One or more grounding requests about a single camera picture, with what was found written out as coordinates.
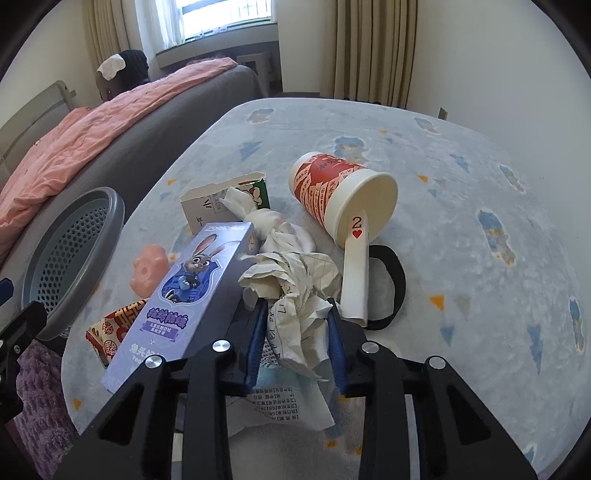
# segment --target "headboard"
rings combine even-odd
[[[61,80],[30,100],[0,128],[0,188],[29,148],[74,109],[72,96]]]

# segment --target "blue gripper pad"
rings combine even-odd
[[[14,287],[12,286],[12,282],[7,278],[0,280],[0,305],[10,300],[13,294]]]
[[[261,308],[256,320],[255,330],[252,334],[252,341],[248,347],[248,356],[246,357],[246,381],[245,387],[250,391],[256,385],[259,366],[261,364],[262,349],[265,345],[265,333],[267,332],[267,316],[269,307],[267,301]]]
[[[343,394],[348,387],[345,349],[343,349],[343,342],[340,339],[339,330],[336,327],[336,319],[332,311],[329,312],[326,320],[329,323],[330,364],[335,378],[335,385]]]

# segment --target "crumpled white cloth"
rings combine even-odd
[[[115,78],[115,75],[117,75],[117,72],[124,68],[125,60],[121,55],[116,53],[101,63],[100,67],[97,68],[97,72],[101,72],[105,80],[112,80]]]
[[[252,196],[234,187],[228,188],[220,201],[240,220],[252,222],[256,235],[262,244],[259,251],[267,252],[313,252],[316,244],[312,237],[299,225],[285,221],[279,212],[268,208],[256,209]]]
[[[285,221],[279,212],[256,209],[252,197],[233,187],[220,201],[238,218],[252,222],[264,242],[256,262],[240,278],[240,284],[269,299],[267,339],[278,362],[309,378],[328,358],[325,318],[332,308],[327,298],[337,298],[342,278],[328,255],[314,253],[310,234]]]

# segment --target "white cardboard box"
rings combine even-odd
[[[180,201],[193,235],[197,235],[206,223],[239,221],[219,201],[225,197],[226,190],[230,187],[250,193],[257,208],[270,208],[266,178],[264,173],[256,171],[222,183],[209,183],[183,194]]]

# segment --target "windowsill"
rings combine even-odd
[[[271,22],[268,18],[253,20],[232,25],[224,31],[189,38],[182,45],[157,53],[156,60],[162,69],[218,50],[278,40],[276,22]]]

